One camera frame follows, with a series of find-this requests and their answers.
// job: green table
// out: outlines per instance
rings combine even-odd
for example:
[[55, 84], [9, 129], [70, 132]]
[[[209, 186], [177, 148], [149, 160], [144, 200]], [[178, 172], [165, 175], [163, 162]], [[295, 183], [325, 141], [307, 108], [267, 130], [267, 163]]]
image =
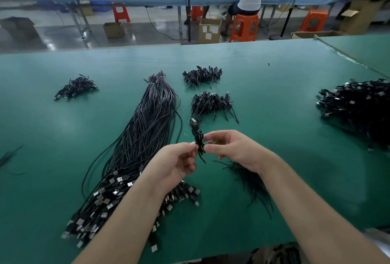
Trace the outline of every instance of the green table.
[[[201, 54], [213, 54], [204, 59]], [[166, 72], [181, 98], [179, 114], [190, 118], [191, 98], [204, 85], [184, 91], [184, 70], [195, 65], [223, 69], [212, 92], [229, 91], [240, 121], [223, 114], [203, 132], [237, 129], [275, 151], [357, 228], [390, 223], [389, 161], [380, 150], [320, 119], [316, 95], [350, 78], [378, 74], [332, 53], [314, 40], [258, 41], [196, 46], [156, 46], [2, 55], [0, 154], [24, 145], [0, 171], [2, 263], [68, 264], [80, 251], [60, 238], [81, 206], [82, 178], [92, 160], [123, 130], [146, 89], [143, 78]], [[53, 101], [70, 77], [89, 75], [99, 91]], [[180, 141], [192, 141], [184, 125]], [[272, 220], [235, 175], [206, 155], [187, 181], [201, 190], [198, 208], [176, 204], [158, 230], [159, 250], [144, 250], [141, 263], [168, 264], [249, 251], [294, 240], [280, 213]], [[95, 170], [94, 185], [103, 163]]]
[[390, 35], [337, 36], [319, 39], [354, 60], [378, 71], [381, 77], [390, 77]]

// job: red stool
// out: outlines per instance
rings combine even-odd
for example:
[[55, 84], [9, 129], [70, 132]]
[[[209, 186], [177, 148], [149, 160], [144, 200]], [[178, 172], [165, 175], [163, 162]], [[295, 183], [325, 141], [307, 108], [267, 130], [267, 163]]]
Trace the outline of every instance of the red stool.
[[196, 21], [198, 17], [203, 16], [203, 7], [202, 6], [192, 6], [190, 10], [190, 16], [192, 21]]
[[[303, 21], [299, 31], [306, 31], [306, 32], [322, 31], [324, 29], [328, 16], [329, 16], [328, 11], [309, 10], [309, 13], [306, 15], [305, 20]], [[319, 19], [318, 23], [315, 27], [309, 27], [309, 24], [313, 19]]]
[[[114, 11], [115, 22], [119, 22], [119, 20], [126, 20], [128, 23], [130, 23], [130, 18], [129, 14], [127, 14], [126, 7], [121, 3], [113, 2], [112, 4], [114, 5], [112, 10]], [[117, 7], [122, 8], [123, 11], [117, 12]]]
[[[234, 19], [233, 31], [232, 34], [230, 35], [229, 42], [232, 42], [232, 40], [255, 41], [258, 20], [259, 20], [258, 15], [252, 15], [252, 16], [237, 15], [236, 18]], [[241, 22], [240, 29], [238, 31], [236, 31], [237, 22]], [[250, 27], [252, 23], [255, 24], [254, 32], [250, 32]]]

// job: floor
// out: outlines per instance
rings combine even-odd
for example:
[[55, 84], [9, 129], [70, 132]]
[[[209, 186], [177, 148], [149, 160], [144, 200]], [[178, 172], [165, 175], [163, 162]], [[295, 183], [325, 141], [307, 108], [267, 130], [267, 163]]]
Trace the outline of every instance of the floor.
[[[342, 4], [334, 7], [328, 18], [325, 30], [338, 29], [339, 22], [335, 20], [335, 16], [341, 7]], [[39, 33], [39, 38], [33, 40], [14, 41], [6, 30], [0, 28], [0, 54], [180, 43], [177, 7], [167, 9], [160, 7], [128, 7], [127, 10], [131, 23], [124, 24], [125, 37], [117, 39], [106, 38], [103, 24], [114, 21], [114, 15], [110, 10], [107, 12], [95, 12], [94, 16], [88, 17], [92, 32], [87, 32], [86, 39], [82, 40], [70, 13], [45, 10], [34, 4], [0, 3], [0, 19], [10, 16], [29, 17], [34, 22], [35, 28]], [[221, 19], [220, 12], [224, 10], [223, 8], [211, 6], [207, 17]], [[272, 25], [268, 27], [271, 10], [270, 6], [266, 8], [262, 26], [257, 31], [256, 40], [268, 40], [270, 35], [280, 34], [287, 12], [280, 13], [280, 11], [276, 10]], [[292, 12], [285, 31], [286, 35], [289, 36], [291, 32], [300, 28], [307, 12], [307, 10], [299, 9], [295, 9]], [[181, 17], [184, 21], [184, 7], [182, 7]], [[191, 23], [192, 40], [198, 39], [199, 20]], [[78, 22], [83, 24], [83, 19], [78, 17]], [[367, 33], [389, 32], [390, 25], [372, 25]], [[187, 26], [185, 25], [183, 25], [183, 38], [188, 38]], [[220, 39], [220, 43], [228, 41], [229, 37], [221, 37]]]

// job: forearm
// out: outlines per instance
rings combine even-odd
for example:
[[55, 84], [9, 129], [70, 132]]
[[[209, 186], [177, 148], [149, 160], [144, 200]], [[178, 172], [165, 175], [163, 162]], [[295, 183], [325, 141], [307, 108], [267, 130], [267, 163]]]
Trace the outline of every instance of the forearm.
[[136, 264], [162, 200], [141, 175], [73, 264]]
[[312, 264], [390, 263], [281, 159], [261, 178]]

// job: hand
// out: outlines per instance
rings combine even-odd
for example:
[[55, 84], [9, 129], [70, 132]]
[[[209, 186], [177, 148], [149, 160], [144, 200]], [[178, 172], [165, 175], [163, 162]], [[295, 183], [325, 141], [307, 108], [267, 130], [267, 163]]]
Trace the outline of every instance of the hand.
[[212, 131], [204, 135], [205, 141], [205, 152], [217, 154], [218, 160], [228, 157], [259, 175], [273, 164], [283, 162], [275, 153], [236, 130]]
[[187, 175], [196, 171], [198, 145], [178, 143], [164, 146], [149, 162], [139, 179], [152, 185], [156, 194], [166, 195]]

